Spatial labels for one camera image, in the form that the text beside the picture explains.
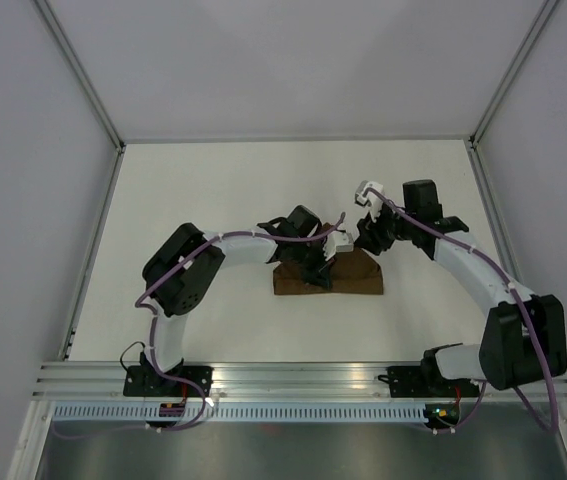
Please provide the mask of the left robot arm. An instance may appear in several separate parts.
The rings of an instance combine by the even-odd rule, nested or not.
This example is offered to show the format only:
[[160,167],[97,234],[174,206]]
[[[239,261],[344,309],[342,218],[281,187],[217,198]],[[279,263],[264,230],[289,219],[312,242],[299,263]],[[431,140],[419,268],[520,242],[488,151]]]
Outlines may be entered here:
[[205,394],[203,382],[184,372],[183,335],[191,311],[204,299],[219,271],[246,264],[290,262],[304,282],[329,290],[337,251],[352,246],[341,228],[344,219],[322,228],[302,205],[285,217],[246,230],[203,231],[184,223],[142,269],[145,291],[134,302],[151,312],[148,341],[139,363],[127,367],[124,395],[185,396]]

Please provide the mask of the brown cloth napkin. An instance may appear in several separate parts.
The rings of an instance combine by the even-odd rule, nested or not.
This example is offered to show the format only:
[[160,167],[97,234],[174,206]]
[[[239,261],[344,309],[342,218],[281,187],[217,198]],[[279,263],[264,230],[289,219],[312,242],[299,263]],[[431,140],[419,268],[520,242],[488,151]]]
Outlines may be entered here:
[[[268,234],[281,237],[310,237],[327,231],[312,212],[299,205],[286,217],[261,223]],[[380,265],[359,248],[325,257],[325,242],[278,242],[271,262],[273,289],[278,296],[341,293],[381,295],[384,293]]]

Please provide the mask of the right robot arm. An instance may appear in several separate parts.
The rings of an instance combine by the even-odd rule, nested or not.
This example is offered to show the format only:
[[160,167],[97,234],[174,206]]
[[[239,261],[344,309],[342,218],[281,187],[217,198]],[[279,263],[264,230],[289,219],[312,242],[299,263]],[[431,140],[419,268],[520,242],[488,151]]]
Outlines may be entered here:
[[444,214],[434,181],[406,182],[403,196],[403,206],[397,206],[384,195],[381,184],[360,184],[355,202],[367,214],[357,223],[356,246],[380,255],[397,241],[412,243],[450,273],[485,316],[479,343],[424,352],[422,388],[441,395],[456,380],[478,380],[507,390],[565,374],[561,301],[552,294],[535,293],[492,260],[460,218]]

